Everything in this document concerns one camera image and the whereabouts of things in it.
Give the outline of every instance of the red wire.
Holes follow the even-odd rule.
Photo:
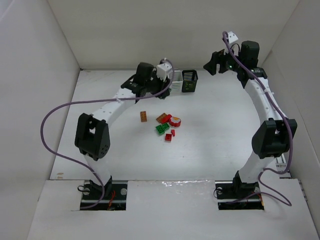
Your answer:
[[[115,196],[116,196],[116,191],[113,190],[113,192],[111,193],[111,199],[110,199],[110,201],[109,201],[109,206],[108,206],[107,210],[110,209],[110,207],[111,207],[111,205],[112,205],[112,201],[114,200]]]

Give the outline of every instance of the red and white toy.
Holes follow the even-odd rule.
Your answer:
[[[170,124],[172,127],[180,127],[180,125],[181,125],[181,119],[178,118],[178,117],[172,116],[172,117],[170,117],[170,119],[169,119],[169,124]]]

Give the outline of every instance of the red toy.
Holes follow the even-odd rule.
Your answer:
[[[169,119],[172,117],[171,114],[168,114],[167,116],[165,116],[164,118],[162,118],[161,123],[165,124],[167,122],[169,122]]]
[[[172,116],[172,117],[170,117],[170,119],[169,119],[169,124],[170,124],[172,127],[180,127],[180,125],[181,125],[181,119],[178,118],[178,117]]]
[[[171,139],[172,139],[172,135],[170,133],[167,133],[164,137],[164,140],[168,141],[168,142],[171,142]]]

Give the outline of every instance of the white basket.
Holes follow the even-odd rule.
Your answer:
[[[182,72],[178,69],[174,70],[174,79],[170,86],[170,94],[177,94],[181,93],[182,85],[184,83],[184,80],[182,78]]]

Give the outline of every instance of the green block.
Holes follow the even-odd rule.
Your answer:
[[[162,127],[163,127],[164,131],[167,131],[168,129],[170,129],[170,126],[168,123],[162,124]]]
[[[162,135],[165,133],[165,129],[162,125],[156,126],[155,127],[156,131],[158,132],[159,135]]]

